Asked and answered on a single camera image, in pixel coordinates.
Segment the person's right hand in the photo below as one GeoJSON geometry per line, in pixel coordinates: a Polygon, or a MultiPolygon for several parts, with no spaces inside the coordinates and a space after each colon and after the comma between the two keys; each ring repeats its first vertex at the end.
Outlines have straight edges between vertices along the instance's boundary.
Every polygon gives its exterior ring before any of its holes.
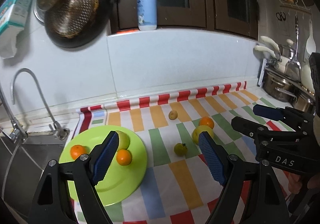
{"type": "MultiPolygon", "coordinates": [[[[298,194],[302,188],[302,183],[300,182],[300,176],[289,173],[288,176],[289,184],[288,184],[288,189],[291,193],[293,194],[298,194]]],[[[319,188],[320,186],[320,176],[319,174],[313,176],[309,182],[308,182],[308,189],[315,189],[319,188]]]]}

